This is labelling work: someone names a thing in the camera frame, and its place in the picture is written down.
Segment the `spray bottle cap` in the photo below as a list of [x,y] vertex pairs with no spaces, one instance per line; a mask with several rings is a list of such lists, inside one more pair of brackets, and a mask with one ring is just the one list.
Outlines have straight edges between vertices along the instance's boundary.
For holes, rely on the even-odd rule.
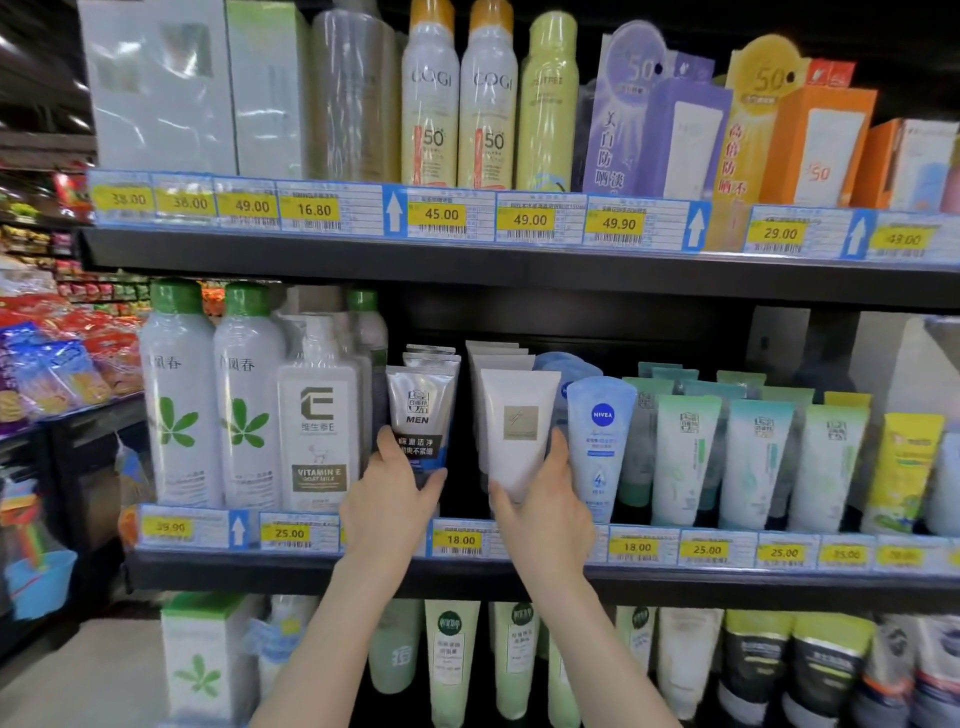
[[530,26],[530,55],[539,50],[574,53],[577,49],[577,21],[568,12],[545,12]]
[[453,35],[453,15],[450,0],[413,0],[410,3],[410,30],[420,23],[439,23]]
[[470,32],[488,25],[499,25],[514,33],[514,6],[507,0],[476,0],[470,9]]

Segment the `plastic bottle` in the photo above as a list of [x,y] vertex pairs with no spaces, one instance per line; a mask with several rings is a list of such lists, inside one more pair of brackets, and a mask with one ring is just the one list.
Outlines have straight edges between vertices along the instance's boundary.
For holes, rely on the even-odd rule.
[[276,375],[283,507],[331,513],[360,476],[360,366],[340,354],[332,317],[285,318],[303,343]]
[[411,3],[401,78],[400,181],[452,187],[457,183],[460,62],[453,48],[450,0]]
[[569,192],[580,72],[577,22],[545,12],[530,26],[520,86],[516,189]]
[[198,283],[157,279],[150,289],[140,359],[157,501],[221,508],[213,324]]
[[213,352],[227,508],[276,509],[280,504],[276,372],[284,363],[286,340],[270,318],[266,286],[230,283],[226,303],[226,316],[213,335]]
[[476,0],[460,67],[457,186],[513,188],[517,80],[513,7]]
[[373,444],[380,427],[390,424],[390,398],[387,393],[387,324],[376,310],[376,291],[354,289],[349,294],[353,330],[373,358]]

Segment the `black shelf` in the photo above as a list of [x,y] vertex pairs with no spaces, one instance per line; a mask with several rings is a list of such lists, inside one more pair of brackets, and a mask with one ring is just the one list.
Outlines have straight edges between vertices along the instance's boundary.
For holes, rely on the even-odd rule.
[[604,255],[372,239],[89,228],[84,264],[151,274],[363,279],[960,312],[960,270],[730,254]]
[[[321,595],[336,559],[265,553],[135,551],[134,589]],[[606,604],[892,614],[960,613],[960,578],[886,574],[771,573],[759,570],[588,566]],[[396,594],[408,598],[525,600],[514,567],[501,562],[415,559]]]

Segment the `green bottle cap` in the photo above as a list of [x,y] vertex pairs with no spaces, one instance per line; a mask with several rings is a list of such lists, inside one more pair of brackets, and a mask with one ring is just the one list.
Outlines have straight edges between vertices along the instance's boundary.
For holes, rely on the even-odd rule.
[[228,283],[228,316],[269,316],[270,289],[259,283]]
[[194,280],[157,279],[150,283],[150,305],[157,313],[203,313],[204,295]]
[[530,25],[530,55],[539,50],[574,53],[577,48],[577,21],[568,12],[545,12]]
[[354,288],[348,296],[347,306],[351,311],[375,311],[376,291]]

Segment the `product label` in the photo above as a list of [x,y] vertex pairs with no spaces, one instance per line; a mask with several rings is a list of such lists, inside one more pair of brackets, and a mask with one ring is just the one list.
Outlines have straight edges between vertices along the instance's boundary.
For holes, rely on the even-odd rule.
[[507,628],[507,672],[526,672],[533,668],[539,627],[529,602],[514,605]]
[[433,638],[433,679],[443,685],[460,685],[464,679],[466,635],[463,620],[456,612],[444,612],[437,619]]
[[512,406],[503,408],[504,440],[536,440],[540,408],[536,405]]

